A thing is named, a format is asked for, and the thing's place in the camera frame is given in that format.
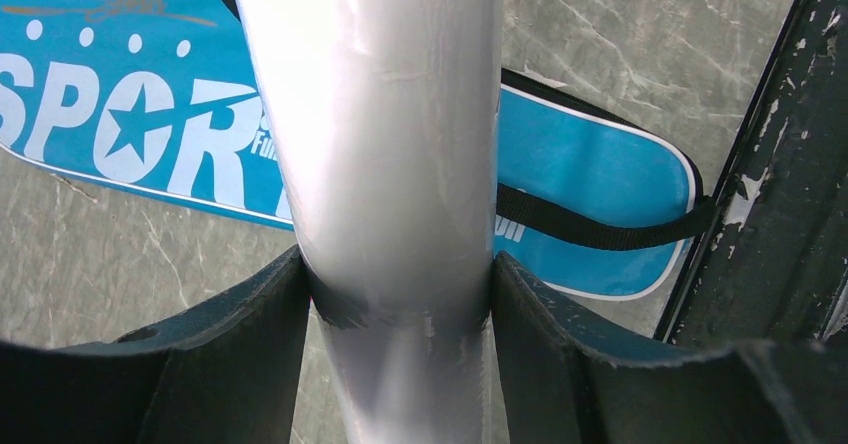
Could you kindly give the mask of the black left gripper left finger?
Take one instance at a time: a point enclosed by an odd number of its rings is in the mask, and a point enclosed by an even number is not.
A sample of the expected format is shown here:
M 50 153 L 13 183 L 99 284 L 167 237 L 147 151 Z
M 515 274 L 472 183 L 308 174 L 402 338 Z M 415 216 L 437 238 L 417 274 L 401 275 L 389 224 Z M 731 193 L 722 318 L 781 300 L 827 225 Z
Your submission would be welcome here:
M 118 340 L 1 346 L 5 443 L 285 443 L 310 297 L 291 248 Z

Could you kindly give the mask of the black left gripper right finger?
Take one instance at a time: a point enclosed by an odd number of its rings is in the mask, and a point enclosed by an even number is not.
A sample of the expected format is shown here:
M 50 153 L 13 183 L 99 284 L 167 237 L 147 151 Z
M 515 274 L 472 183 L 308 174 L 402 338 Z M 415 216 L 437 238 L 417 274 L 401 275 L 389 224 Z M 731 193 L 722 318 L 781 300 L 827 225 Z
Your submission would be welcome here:
M 492 319 L 514 443 L 843 443 L 847 353 L 742 340 L 691 350 L 621 327 L 507 253 Z

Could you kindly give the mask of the white shuttlecock tube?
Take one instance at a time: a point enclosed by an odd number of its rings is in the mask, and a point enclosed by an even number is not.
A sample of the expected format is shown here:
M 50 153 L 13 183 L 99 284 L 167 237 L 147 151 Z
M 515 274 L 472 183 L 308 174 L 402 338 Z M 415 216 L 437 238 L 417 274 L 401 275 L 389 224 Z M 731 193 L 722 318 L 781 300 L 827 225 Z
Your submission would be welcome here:
M 503 0 L 236 0 L 352 443 L 484 443 Z

